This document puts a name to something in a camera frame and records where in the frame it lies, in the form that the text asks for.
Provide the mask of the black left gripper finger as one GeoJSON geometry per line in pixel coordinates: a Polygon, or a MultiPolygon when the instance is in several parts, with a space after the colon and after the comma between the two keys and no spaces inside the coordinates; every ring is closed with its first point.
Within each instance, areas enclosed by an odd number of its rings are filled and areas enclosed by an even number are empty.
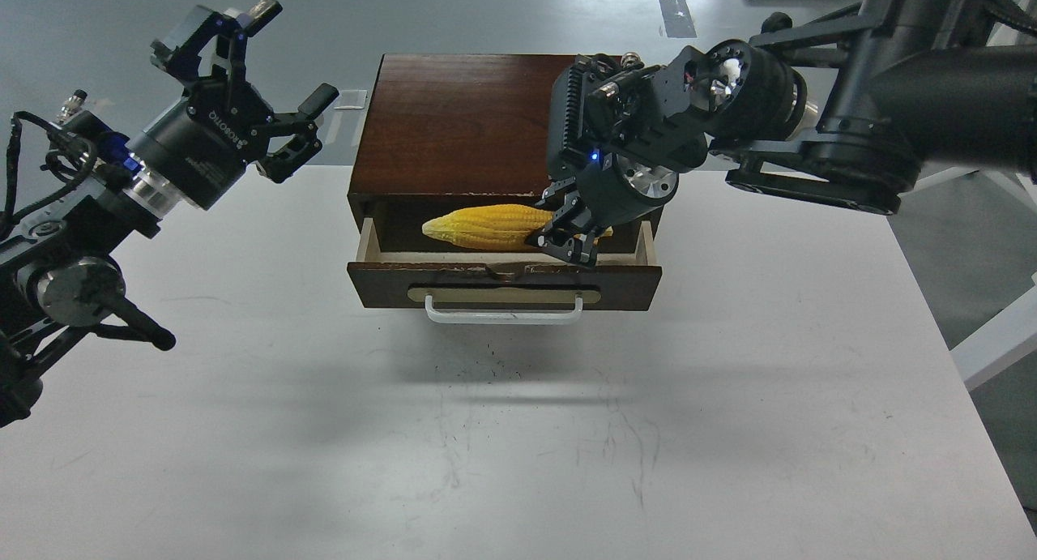
{"type": "Polygon", "coordinates": [[[231,103],[245,86],[247,40],[282,10],[278,0],[259,0],[236,16],[196,6],[166,38],[151,43],[151,64],[181,83],[186,97],[208,90],[231,103]]]}
{"type": "Polygon", "coordinates": [[[323,150],[323,142],[316,135],[316,119],[338,96],[337,88],[323,83],[301,102],[295,113],[271,114],[263,124],[257,125],[257,138],[262,147],[269,147],[270,139],[288,138],[288,142],[277,151],[263,153],[257,160],[260,175],[277,184],[286,181],[323,150]]]}

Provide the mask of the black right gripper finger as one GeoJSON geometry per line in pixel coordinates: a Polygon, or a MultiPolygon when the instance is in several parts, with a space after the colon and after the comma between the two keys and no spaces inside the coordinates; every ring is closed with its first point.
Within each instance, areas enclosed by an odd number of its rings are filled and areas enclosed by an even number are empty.
{"type": "Polygon", "coordinates": [[[574,267],[596,267],[601,215],[592,212],[577,190],[544,190],[534,207],[543,212],[554,204],[545,223],[527,235],[526,245],[574,267]]]}

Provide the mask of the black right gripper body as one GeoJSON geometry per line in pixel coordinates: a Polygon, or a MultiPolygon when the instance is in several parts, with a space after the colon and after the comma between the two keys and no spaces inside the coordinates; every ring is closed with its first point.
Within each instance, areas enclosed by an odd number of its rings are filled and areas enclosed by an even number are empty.
{"type": "Polygon", "coordinates": [[[679,175],[614,152],[559,155],[559,179],[573,179],[563,195],[559,230],[602,232],[654,212],[676,195],[679,175]]]}

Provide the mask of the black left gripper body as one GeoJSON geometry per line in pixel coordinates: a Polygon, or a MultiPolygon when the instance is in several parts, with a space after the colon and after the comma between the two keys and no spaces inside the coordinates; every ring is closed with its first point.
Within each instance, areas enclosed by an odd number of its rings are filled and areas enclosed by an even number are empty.
{"type": "Polygon", "coordinates": [[[216,90],[185,90],[127,147],[193,205],[211,209],[245,172],[245,155],[257,145],[249,128],[264,123],[272,113],[255,90],[230,103],[216,90]]]}

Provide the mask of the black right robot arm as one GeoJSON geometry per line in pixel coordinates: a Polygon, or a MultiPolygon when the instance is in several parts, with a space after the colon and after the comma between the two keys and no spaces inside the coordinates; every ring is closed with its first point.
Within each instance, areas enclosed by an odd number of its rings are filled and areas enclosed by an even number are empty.
{"type": "Polygon", "coordinates": [[[666,65],[579,55],[549,102],[551,216],[528,243],[594,267],[596,237],[708,156],[736,162],[738,190],[885,216],[925,164],[1034,175],[1035,47],[993,46],[999,24],[1035,35],[1014,0],[863,0],[666,65]]]}

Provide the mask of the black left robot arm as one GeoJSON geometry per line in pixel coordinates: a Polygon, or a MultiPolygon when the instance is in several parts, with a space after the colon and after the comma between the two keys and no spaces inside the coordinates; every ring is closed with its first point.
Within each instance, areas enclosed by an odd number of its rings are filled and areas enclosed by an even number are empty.
{"type": "Polygon", "coordinates": [[[1,422],[29,417],[43,375],[82,338],[177,342],[127,299],[113,251],[153,237],[179,202],[211,206],[248,165],[281,183],[323,150],[316,121],[338,96],[324,83],[296,112],[275,113],[247,80],[247,43],[282,7],[240,15],[205,6],[152,44],[152,64],[181,97],[133,138],[85,109],[78,90],[52,121],[16,112],[2,207],[1,422]]]}

